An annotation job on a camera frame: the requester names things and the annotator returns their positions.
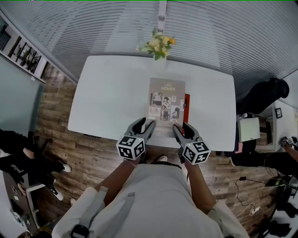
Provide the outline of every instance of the flower vase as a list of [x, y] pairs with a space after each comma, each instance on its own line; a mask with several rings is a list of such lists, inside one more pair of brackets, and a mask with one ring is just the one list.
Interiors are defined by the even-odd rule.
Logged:
[[167, 67], [167, 57], [160, 57], [158, 60], [154, 59], [153, 56], [153, 70], [156, 72], [164, 72]]

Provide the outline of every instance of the white shirt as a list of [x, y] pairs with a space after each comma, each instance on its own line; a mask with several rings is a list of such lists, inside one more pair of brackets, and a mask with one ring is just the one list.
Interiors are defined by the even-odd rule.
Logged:
[[9, 156], [9, 153], [5, 153], [3, 150], [0, 149], [0, 158]]
[[[224, 203], [217, 203], [208, 215], [197, 209], [181, 169], [140, 164], [114, 201], [94, 218], [90, 238], [97, 238], [100, 231], [113, 222], [130, 192], [135, 192], [135, 201], [115, 238], [249, 237]], [[87, 188], [58, 222], [52, 237], [60, 238], [71, 231], [96, 194], [94, 188]]]

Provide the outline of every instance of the cable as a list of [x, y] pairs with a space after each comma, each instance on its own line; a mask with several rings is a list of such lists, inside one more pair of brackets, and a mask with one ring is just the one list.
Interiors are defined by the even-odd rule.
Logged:
[[255, 203], [251, 203], [251, 204], [248, 204], [244, 210], [242, 212], [239, 213], [238, 216], [236, 216], [236, 218], [238, 218], [250, 205], [252, 205], [252, 208], [251, 208], [251, 211], [250, 211], [250, 216], [252, 217], [254, 213], [252, 213], [254, 211], [254, 207], [255, 207]]
[[246, 179], [246, 180], [248, 180], [248, 181], [252, 181], [252, 182], [256, 182], [256, 183], [261, 183], [261, 184], [266, 184], [266, 183], [264, 183], [264, 182], [260, 182], [260, 181], [255, 181], [255, 180], [252, 180], [252, 179]]
[[[266, 171], [267, 171], [267, 173], [269, 173], [268, 172], [268, 170], [267, 170], [267, 167], [265, 167], [265, 161], [266, 161], [266, 159], [267, 159], [267, 157], [269, 156], [269, 155], [271, 155], [271, 154], [274, 154], [274, 153], [276, 153], [276, 152], [278, 152], [281, 148], [279, 148], [277, 151], [275, 151], [275, 152], [272, 152], [272, 153], [270, 153], [270, 154], [268, 154], [267, 156], [266, 156], [266, 158], [265, 158], [265, 160], [264, 160], [264, 168], [266, 169]], [[296, 190], [296, 191], [298, 191], [298, 187], [294, 187], [294, 186], [292, 186], [292, 185], [289, 185], [287, 182], [285, 182], [285, 180], [284, 179], [282, 179], [282, 178], [275, 178], [276, 176], [274, 176], [274, 174], [273, 174], [273, 172], [271, 171], [271, 169], [268, 167], [268, 169], [270, 170], [270, 172], [271, 173], [269, 173], [270, 174], [270, 176], [272, 177], [271, 179], [273, 179], [273, 180], [282, 180], [284, 183], [285, 183], [285, 186], [286, 187], [289, 187], [289, 188], [291, 188], [291, 189], [293, 189], [293, 190]]]
[[250, 204], [247, 204], [247, 205], [243, 205], [242, 201], [239, 199], [239, 187], [237, 185], [237, 182], [239, 181], [240, 179], [237, 179], [237, 181], [235, 182], [236, 186], [237, 186], [237, 199], [239, 200], [239, 202], [241, 203], [242, 206], [249, 206]]

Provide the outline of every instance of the picture frame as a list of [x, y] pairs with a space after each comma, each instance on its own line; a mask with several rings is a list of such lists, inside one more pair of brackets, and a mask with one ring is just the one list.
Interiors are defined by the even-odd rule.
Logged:
[[277, 119], [283, 117], [281, 108], [275, 108], [275, 114], [276, 114], [276, 118], [277, 118]]

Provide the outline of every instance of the white sneaker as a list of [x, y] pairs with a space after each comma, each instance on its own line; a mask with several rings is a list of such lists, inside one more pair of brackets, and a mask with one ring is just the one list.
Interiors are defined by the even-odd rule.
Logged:
[[64, 167], [63, 171], [65, 171], [66, 173], [71, 172], [71, 167], [69, 165], [62, 163], [61, 161], [58, 161], [58, 162], [63, 164], [63, 167]]
[[229, 157], [229, 158], [230, 158], [230, 160], [231, 160], [231, 164], [232, 164], [233, 166], [236, 166], [236, 165], [234, 165], [234, 163], [233, 163], [232, 157]]
[[74, 198], [71, 198], [71, 199], [70, 199], [70, 204], [71, 204], [71, 206], [73, 206], [73, 205], [75, 204], [75, 202], [76, 202], [76, 200], [75, 200]]
[[168, 161], [168, 157], [165, 155], [161, 155], [158, 159], [157, 162], [167, 162]]
[[61, 191], [59, 191], [58, 189], [55, 188], [55, 186], [53, 185], [51, 187], [51, 192], [56, 196], [56, 198], [58, 198], [60, 201], [62, 201], [64, 199], [64, 195]]

